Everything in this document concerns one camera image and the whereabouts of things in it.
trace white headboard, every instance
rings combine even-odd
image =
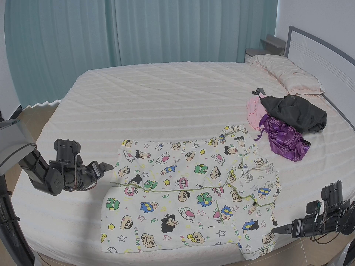
[[[355,60],[316,36],[290,26],[285,56],[322,83],[324,97],[355,130]]]

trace teal curtain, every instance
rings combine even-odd
[[[62,99],[90,69],[243,62],[276,13],[277,0],[6,0],[7,57],[25,107]]]

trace purple satin garment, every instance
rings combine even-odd
[[[311,146],[310,142],[302,138],[301,133],[280,119],[265,114],[260,120],[260,127],[262,125],[264,129],[255,141],[259,140],[266,131],[269,134],[271,150],[291,161],[302,160]]]

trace tiled floor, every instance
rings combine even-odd
[[[35,140],[38,139],[44,125],[48,122],[55,111],[58,104],[35,106],[34,108],[25,109],[19,119],[23,120],[27,128],[31,132]],[[20,176],[20,166],[15,165],[5,175],[8,189],[13,191]],[[329,234],[323,238],[323,241],[328,241],[335,236],[334,233]],[[311,242],[309,238],[302,238],[281,247],[263,257],[260,257],[253,261],[242,261],[228,266],[273,266],[273,265],[287,265],[287,266],[306,266],[315,265],[320,266],[328,262],[334,255],[336,255],[350,240],[354,238],[354,235],[344,236],[340,234],[334,241],[326,245],[319,245],[315,242]],[[42,256],[44,262],[43,265],[50,266],[70,266],[69,264],[54,261],[54,259],[46,256]],[[15,263],[7,253],[4,245],[0,241],[0,258],[3,261],[3,265],[15,266]]]

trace bed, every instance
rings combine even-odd
[[[304,134],[312,146],[301,162],[291,162],[274,154],[267,137],[258,142],[260,154],[280,171],[283,189],[274,212],[279,226],[304,217],[306,203],[320,200],[322,187],[336,180],[343,181],[344,198],[355,198],[352,184],[355,181],[355,132],[349,120],[352,113],[343,111],[342,102],[336,93],[332,95],[333,88],[326,81],[337,75],[319,76],[322,72],[312,64],[326,57],[308,60],[311,58],[307,57],[310,54],[304,38],[314,38],[295,28],[290,32],[286,54],[295,64],[303,65],[318,77],[326,89],[325,96],[304,97],[325,110],[328,117],[321,133]],[[324,45],[319,43],[319,48],[311,51],[321,56],[320,46]],[[135,139],[161,142],[210,139],[226,123],[239,123],[256,138],[258,132],[249,126],[246,118],[246,102],[257,87],[263,87],[276,97],[287,94],[274,77],[249,63],[179,62],[90,70],[78,77],[43,128],[37,141],[38,150],[49,161],[56,157],[54,141],[71,139],[81,144],[84,163],[96,160],[115,165],[118,147],[130,134],[134,134]],[[343,116],[326,100],[328,91],[333,103],[342,107]],[[345,99],[351,95],[349,90],[346,92]],[[22,172],[12,203],[29,245],[39,253],[80,266],[153,266],[166,265],[167,260],[170,266],[216,266],[243,260],[233,244],[103,253],[99,240],[100,209],[107,190],[114,186],[110,183],[111,173],[107,172],[91,191],[62,192],[53,197],[34,189],[27,174]],[[275,247],[292,241],[291,236],[279,235]]]

